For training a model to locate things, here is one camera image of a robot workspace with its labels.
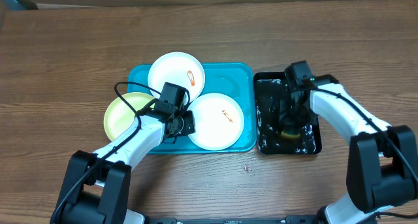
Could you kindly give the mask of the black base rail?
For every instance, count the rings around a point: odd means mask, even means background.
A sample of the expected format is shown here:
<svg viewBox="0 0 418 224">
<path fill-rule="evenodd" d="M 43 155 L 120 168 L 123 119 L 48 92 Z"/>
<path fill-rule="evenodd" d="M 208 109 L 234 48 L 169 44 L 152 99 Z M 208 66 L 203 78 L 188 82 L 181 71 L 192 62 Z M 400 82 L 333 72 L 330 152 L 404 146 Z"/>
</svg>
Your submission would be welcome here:
<svg viewBox="0 0 418 224">
<path fill-rule="evenodd" d="M 145 224 L 318 224 L 316 215 L 289 215 L 271 218 L 176 219 L 146 217 Z"/>
</svg>

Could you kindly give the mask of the yellow plate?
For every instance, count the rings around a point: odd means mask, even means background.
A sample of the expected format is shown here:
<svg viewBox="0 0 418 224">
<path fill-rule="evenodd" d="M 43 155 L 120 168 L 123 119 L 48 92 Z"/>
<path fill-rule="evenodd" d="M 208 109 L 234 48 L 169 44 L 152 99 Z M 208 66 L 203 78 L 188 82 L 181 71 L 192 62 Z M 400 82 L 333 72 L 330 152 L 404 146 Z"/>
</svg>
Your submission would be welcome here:
<svg viewBox="0 0 418 224">
<path fill-rule="evenodd" d="M 135 109 L 140 110 L 153 96 L 141 92 L 125 93 L 122 97 Z M 104 130 L 113 141 L 120 136 L 134 121 L 135 113 L 118 97 L 114 99 L 104 114 Z"/>
</svg>

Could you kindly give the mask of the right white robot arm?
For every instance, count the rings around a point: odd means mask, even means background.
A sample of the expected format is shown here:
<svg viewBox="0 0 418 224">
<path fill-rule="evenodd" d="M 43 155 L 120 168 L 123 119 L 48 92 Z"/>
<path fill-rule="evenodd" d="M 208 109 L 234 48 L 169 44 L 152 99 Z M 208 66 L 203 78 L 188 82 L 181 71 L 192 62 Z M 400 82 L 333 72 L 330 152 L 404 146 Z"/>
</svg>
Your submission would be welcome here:
<svg viewBox="0 0 418 224">
<path fill-rule="evenodd" d="M 417 199 L 417 145 L 406 125 L 369 113 L 333 76 L 286 77 L 282 124 L 304 125 L 321 116 L 349 145 L 347 193 L 322 207 L 313 223 L 376 223 L 381 216 L 415 219 L 391 208 Z"/>
</svg>

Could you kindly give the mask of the white plate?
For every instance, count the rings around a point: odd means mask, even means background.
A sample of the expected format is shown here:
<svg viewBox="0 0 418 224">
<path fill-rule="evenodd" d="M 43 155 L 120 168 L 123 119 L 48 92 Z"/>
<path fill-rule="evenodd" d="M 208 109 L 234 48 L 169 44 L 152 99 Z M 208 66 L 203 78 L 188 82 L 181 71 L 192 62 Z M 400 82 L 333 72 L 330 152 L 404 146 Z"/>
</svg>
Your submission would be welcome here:
<svg viewBox="0 0 418 224">
<path fill-rule="evenodd" d="M 186 88 L 190 101 L 194 101 L 203 91 L 205 72 L 198 59 L 184 52 L 171 52 L 159 57 L 148 73 L 148 86 L 162 92 L 168 82 Z"/>
<path fill-rule="evenodd" d="M 188 110 L 192 111 L 195 122 L 195 132 L 189 139 L 204 150 L 224 150 L 237 142 L 243 133 L 243 111 L 227 95 L 207 93 L 197 97 Z"/>
</svg>

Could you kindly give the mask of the small crumb debris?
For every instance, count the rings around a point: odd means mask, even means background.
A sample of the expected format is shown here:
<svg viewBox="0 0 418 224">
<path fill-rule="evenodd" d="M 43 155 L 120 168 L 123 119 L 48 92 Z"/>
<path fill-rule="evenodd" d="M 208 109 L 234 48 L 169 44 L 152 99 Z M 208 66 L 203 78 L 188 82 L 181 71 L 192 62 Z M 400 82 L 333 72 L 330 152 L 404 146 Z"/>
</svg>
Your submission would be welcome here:
<svg viewBox="0 0 418 224">
<path fill-rule="evenodd" d="M 242 169 L 246 174 L 248 174 L 249 177 L 255 176 L 255 170 L 251 167 L 250 164 L 244 165 Z"/>
</svg>

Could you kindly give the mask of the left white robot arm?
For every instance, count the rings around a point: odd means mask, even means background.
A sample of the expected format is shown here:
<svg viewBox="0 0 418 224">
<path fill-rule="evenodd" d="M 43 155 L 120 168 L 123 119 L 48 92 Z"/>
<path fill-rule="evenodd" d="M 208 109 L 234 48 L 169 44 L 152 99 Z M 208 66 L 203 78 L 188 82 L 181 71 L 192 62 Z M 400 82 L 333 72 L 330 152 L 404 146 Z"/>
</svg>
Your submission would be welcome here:
<svg viewBox="0 0 418 224">
<path fill-rule="evenodd" d="M 192 111 L 151 100 L 117 139 L 72 155 L 51 223 L 143 223 L 127 208 L 132 171 L 165 139 L 194 132 Z"/>
</svg>

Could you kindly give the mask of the green yellow sponge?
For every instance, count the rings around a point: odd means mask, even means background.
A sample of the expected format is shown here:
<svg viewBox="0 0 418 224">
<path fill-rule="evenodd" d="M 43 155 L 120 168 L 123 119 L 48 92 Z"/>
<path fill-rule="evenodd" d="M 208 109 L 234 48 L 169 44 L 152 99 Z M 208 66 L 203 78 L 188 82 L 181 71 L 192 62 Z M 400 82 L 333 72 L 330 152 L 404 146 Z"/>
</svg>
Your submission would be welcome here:
<svg viewBox="0 0 418 224">
<path fill-rule="evenodd" d="M 296 140 L 300 138 L 300 133 L 297 129 L 294 128 L 284 128 L 281 131 L 280 136 L 284 139 Z"/>
</svg>

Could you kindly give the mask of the black rectangular water tray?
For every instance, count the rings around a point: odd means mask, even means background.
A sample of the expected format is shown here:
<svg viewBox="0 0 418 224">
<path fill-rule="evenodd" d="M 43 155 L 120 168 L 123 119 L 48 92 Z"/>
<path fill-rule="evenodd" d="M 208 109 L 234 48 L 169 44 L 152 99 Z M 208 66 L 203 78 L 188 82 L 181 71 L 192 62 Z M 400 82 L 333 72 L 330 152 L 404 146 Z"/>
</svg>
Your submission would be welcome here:
<svg viewBox="0 0 418 224">
<path fill-rule="evenodd" d="M 258 72 L 253 79 L 257 116 L 257 146 L 264 155 L 301 154 L 314 155 L 321 151 L 322 141 L 317 116 L 298 130 L 296 138 L 281 135 L 283 125 L 279 116 L 285 108 L 281 100 L 285 97 L 286 79 L 284 72 Z"/>
</svg>

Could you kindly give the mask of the teal plastic tray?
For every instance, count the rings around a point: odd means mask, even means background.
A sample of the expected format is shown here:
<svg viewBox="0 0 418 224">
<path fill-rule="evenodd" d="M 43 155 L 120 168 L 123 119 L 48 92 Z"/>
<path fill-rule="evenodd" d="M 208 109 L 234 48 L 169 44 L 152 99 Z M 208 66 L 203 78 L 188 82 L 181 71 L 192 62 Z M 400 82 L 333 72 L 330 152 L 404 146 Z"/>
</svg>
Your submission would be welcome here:
<svg viewBox="0 0 418 224">
<path fill-rule="evenodd" d="M 152 64 L 141 64 L 129 73 L 128 81 L 148 85 L 148 73 Z M 244 113 L 244 130 L 240 138 L 226 149 L 204 150 L 187 137 L 178 138 L 175 144 L 164 143 L 149 154 L 239 153 L 250 151 L 257 142 L 257 117 L 253 73 L 245 63 L 203 63 L 205 85 L 201 95 L 222 93 L 234 99 Z"/>
</svg>

